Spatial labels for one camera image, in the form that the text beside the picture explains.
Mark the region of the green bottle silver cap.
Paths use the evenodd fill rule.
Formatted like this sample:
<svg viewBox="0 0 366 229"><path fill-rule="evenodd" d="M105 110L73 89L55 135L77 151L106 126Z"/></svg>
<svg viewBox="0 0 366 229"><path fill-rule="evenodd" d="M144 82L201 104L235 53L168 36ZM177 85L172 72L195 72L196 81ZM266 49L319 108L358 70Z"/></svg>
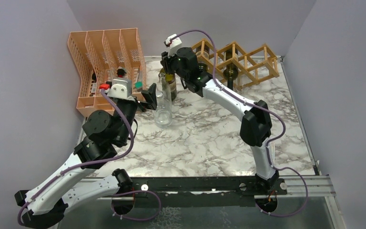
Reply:
<svg viewBox="0 0 366 229"><path fill-rule="evenodd" d="M164 68L162 68L160 70L160 73L165 74L166 82L169 84L170 89L171 89L171 100L173 102L177 97L176 76L175 76L175 74L167 74L166 71L164 70Z"/></svg>
<svg viewBox="0 0 366 229"><path fill-rule="evenodd" d="M197 56L197 60L198 60L198 63L199 63L199 69L203 72L208 71L208 65L203 60L208 60L209 59L209 51L210 50L209 50L208 46L204 46L203 51L202 51L201 47L197 47L196 50L195 50L195 54Z"/></svg>

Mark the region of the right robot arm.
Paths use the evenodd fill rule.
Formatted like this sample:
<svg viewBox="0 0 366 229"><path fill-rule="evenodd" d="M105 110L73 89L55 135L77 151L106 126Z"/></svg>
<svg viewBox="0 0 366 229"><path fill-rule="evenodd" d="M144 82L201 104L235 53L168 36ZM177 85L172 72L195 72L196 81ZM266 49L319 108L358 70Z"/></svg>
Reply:
<svg viewBox="0 0 366 229"><path fill-rule="evenodd" d="M182 85L192 93L219 104L240 121L240 138L250 146L256 165L256 189L268 194L275 188L279 173L270 154L271 112L267 103L247 101L223 86L213 76L200 69L197 57L189 47L179 48L174 54L163 52L161 65L168 74L180 77Z"/></svg>

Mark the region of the slim clear glass bottle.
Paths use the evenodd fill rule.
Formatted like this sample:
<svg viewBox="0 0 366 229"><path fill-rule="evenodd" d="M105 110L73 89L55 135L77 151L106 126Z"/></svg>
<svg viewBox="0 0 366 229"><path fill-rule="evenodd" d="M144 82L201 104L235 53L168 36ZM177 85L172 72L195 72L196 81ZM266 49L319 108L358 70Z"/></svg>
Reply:
<svg viewBox="0 0 366 229"><path fill-rule="evenodd" d="M171 110L172 106L171 89L166 81L166 74L159 73L158 78L159 78L159 81L157 83L158 105L162 105Z"/></svg>

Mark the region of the green bottle silver cap front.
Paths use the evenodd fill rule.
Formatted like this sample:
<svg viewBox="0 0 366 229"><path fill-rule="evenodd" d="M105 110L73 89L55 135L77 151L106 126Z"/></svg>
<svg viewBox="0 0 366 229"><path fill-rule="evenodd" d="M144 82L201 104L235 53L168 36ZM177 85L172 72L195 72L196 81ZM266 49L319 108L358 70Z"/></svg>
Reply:
<svg viewBox="0 0 366 229"><path fill-rule="evenodd" d="M208 60L209 59L209 51L210 50L209 50L208 46L204 46L203 51L202 51L201 47L197 47L196 50L195 50L195 54L197 56L197 60L198 60L198 63L199 63L199 69L203 72L208 71L208 65L203 60Z"/></svg>

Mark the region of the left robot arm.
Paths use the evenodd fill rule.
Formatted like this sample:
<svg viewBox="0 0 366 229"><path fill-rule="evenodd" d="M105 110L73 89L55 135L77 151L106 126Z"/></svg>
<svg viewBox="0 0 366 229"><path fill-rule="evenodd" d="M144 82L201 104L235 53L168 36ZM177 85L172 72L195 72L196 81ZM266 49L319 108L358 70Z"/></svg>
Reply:
<svg viewBox="0 0 366 229"><path fill-rule="evenodd" d="M60 222L72 210L95 199L116 195L133 196L133 182L124 169L99 181L78 187L77 184L107 162L120 159L117 147L133 147L138 109L155 110L156 84L143 90L144 102L137 101L127 91L127 81L102 84L100 92L114 107L114 113L94 111L83 125L85 138L75 147L68 159L48 179L31 190L20 190L15 200L20 207L17 220L21 226L47 229Z"/></svg>

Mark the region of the squat clear glass bottle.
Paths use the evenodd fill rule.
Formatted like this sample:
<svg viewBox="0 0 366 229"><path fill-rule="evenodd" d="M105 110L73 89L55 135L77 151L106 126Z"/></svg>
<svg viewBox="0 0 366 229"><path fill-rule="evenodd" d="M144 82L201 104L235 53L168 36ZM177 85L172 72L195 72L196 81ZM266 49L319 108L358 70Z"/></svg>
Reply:
<svg viewBox="0 0 366 229"><path fill-rule="evenodd" d="M169 104L158 105L153 115L155 124L158 127L167 127L173 121L172 108Z"/></svg>

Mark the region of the green bottle black cap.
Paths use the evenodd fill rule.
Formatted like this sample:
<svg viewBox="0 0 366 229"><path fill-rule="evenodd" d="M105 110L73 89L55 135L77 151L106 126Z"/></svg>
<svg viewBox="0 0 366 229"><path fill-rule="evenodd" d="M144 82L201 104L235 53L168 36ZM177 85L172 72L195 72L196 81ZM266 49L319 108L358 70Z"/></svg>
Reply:
<svg viewBox="0 0 366 229"><path fill-rule="evenodd" d="M232 47L224 52L224 61L232 58L234 60L238 59L238 51L235 48L235 44L232 44ZM223 77L227 81L227 87L231 90L234 90L234 81L238 77L238 67L234 62L231 62L225 66Z"/></svg>

